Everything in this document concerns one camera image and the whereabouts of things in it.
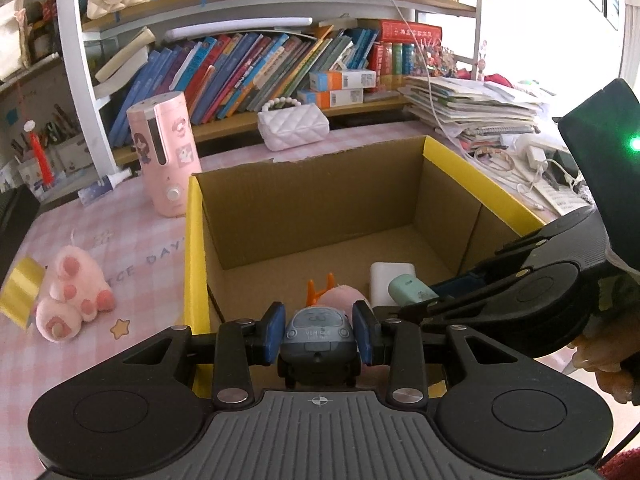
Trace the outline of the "person's right hand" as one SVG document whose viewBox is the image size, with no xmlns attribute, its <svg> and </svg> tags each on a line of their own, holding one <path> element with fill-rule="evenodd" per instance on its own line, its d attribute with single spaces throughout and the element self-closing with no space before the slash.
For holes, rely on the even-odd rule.
<svg viewBox="0 0 640 480">
<path fill-rule="evenodd" d="M 632 402 L 634 378 L 622 363 L 639 351 L 639 318 L 625 315 L 600 323 L 588 335 L 582 334 L 569 345 L 575 352 L 575 368 L 596 375 L 600 389 L 616 402 Z"/>
</svg>

